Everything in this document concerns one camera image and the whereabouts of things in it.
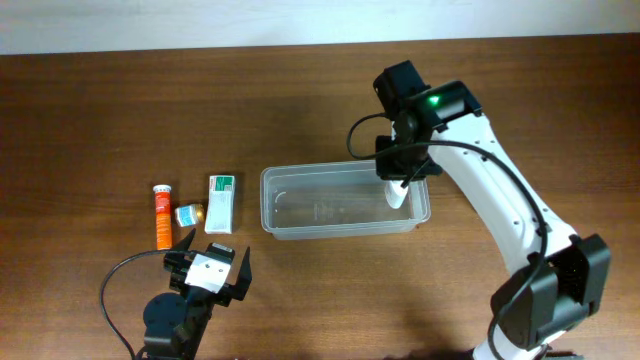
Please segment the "green light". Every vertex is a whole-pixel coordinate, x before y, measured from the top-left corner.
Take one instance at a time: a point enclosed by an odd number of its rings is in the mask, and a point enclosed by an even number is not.
[[[440,101],[440,96],[432,96],[429,98],[429,102],[431,103],[431,105],[436,106],[438,105],[438,101]]]

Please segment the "orange tube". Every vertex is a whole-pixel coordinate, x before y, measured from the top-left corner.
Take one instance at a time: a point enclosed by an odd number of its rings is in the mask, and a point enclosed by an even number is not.
[[[158,250],[171,249],[171,186],[156,185],[156,246]]]

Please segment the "green and white box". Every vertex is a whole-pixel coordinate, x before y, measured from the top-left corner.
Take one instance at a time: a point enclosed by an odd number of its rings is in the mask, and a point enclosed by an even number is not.
[[[236,178],[231,175],[209,177],[209,206],[204,231],[207,234],[231,234],[233,195]]]

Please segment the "white background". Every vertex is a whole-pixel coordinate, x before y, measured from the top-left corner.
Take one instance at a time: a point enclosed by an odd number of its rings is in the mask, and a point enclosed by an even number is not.
[[[637,0],[0,0],[0,54],[637,31]]]

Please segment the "cable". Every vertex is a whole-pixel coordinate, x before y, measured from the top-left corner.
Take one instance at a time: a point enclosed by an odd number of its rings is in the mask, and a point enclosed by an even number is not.
[[[129,256],[128,258],[122,260],[118,265],[114,266],[111,269],[111,271],[109,271],[107,276],[105,276],[104,280],[102,280],[102,285],[100,285],[100,309],[102,310],[102,315],[104,316],[104,319],[107,320],[107,324],[109,325],[111,330],[116,334],[118,339],[120,339],[120,341],[124,344],[124,346],[127,348],[127,351],[129,351],[129,355],[131,355],[131,360],[136,360],[138,358],[136,357],[136,354],[133,352],[133,348],[131,347],[131,344],[129,344],[127,339],[125,339],[125,337],[120,333],[120,331],[118,331],[116,326],[113,324],[113,322],[111,321],[111,318],[109,318],[109,315],[107,314],[107,308],[104,306],[104,290],[107,287],[107,283],[109,282],[113,274],[115,274],[115,272],[118,271],[118,269],[120,269],[124,265],[145,256],[160,255],[160,254],[195,256],[197,252],[184,251],[184,250],[151,250],[151,251],[145,251],[136,255]]]
[[[529,274],[529,276],[527,277],[525,282],[520,286],[518,291],[511,297],[509,302],[504,304],[502,306],[502,308],[500,308],[498,313],[493,317],[493,319],[491,320],[491,323],[489,324],[489,329],[487,331],[489,348],[491,349],[491,353],[493,354],[493,356],[497,360],[505,360],[498,353],[498,350],[496,349],[496,345],[495,345],[495,342],[494,342],[493,338],[494,338],[496,326],[498,325],[498,323],[506,315],[506,313],[509,311],[511,306],[513,306],[513,304],[515,303],[516,299],[518,299],[520,297],[520,295],[522,295],[522,293],[524,291],[526,291],[526,289],[529,287],[529,285],[531,285],[531,283],[535,279],[535,277],[538,274],[538,272],[540,272],[540,270],[544,266],[544,259],[546,257],[547,248],[548,248],[548,245],[549,245],[549,235],[548,235],[548,233],[546,231],[546,225],[545,225],[546,222],[544,221],[544,218],[542,216],[542,211],[540,211],[540,208],[538,207],[538,204],[536,203],[536,201],[533,199],[533,196],[531,196],[531,193],[529,193],[529,191],[527,190],[526,186],[522,183],[520,178],[513,172],[513,170],[511,170],[511,168],[509,166],[507,166],[507,164],[505,164],[502,160],[500,160],[493,153],[488,152],[488,151],[486,151],[483,148],[478,147],[478,146],[474,146],[474,145],[471,145],[471,144],[458,142],[458,141],[431,140],[431,141],[422,141],[422,142],[413,143],[413,144],[407,144],[407,145],[395,145],[395,146],[389,147],[387,149],[384,149],[384,150],[381,150],[381,151],[378,151],[376,153],[369,154],[369,155],[358,155],[358,154],[355,154],[353,152],[352,147],[351,147],[351,136],[353,135],[353,131],[362,122],[364,122],[364,121],[366,121],[368,119],[372,119],[374,117],[380,117],[379,115],[380,114],[374,114],[374,115],[366,116],[366,117],[358,120],[351,127],[351,129],[349,130],[349,134],[347,135],[347,149],[349,150],[349,153],[351,154],[351,156],[353,156],[355,159],[359,159],[359,160],[375,159],[375,158],[379,158],[379,157],[382,157],[382,156],[388,156],[388,155],[391,155],[391,154],[394,154],[394,153],[397,153],[397,152],[400,152],[400,151],[404,151],[404,150],[407,150],[407,149],[412,149],[412,148],[417,148],[417,147],[425,147],[425,146],[451,146],[451,147],[458,147],[458,148],[471,150],[471,151],[479,153],[480,155],[482,155],[487,160],[491,160],[491,162],[493,162],[502,171],[504,171],[507,174],[507,176],[511,179],[511,181],[513,181],[513,183],[516,185],[518,190],[520,190],[520,192],[522,193],[524,198],[529,203],[529,206],[531,206],[531,210],[533,211],[533,213],[534,213],[534,215],[535,215],[535,217],[536,217],[536,219],[538,221],[538,224],[540,224],[540,253],[539,253],[539,256],[535,259],[535,263],[532,264],[533,267],[532,267],[531,273]]]

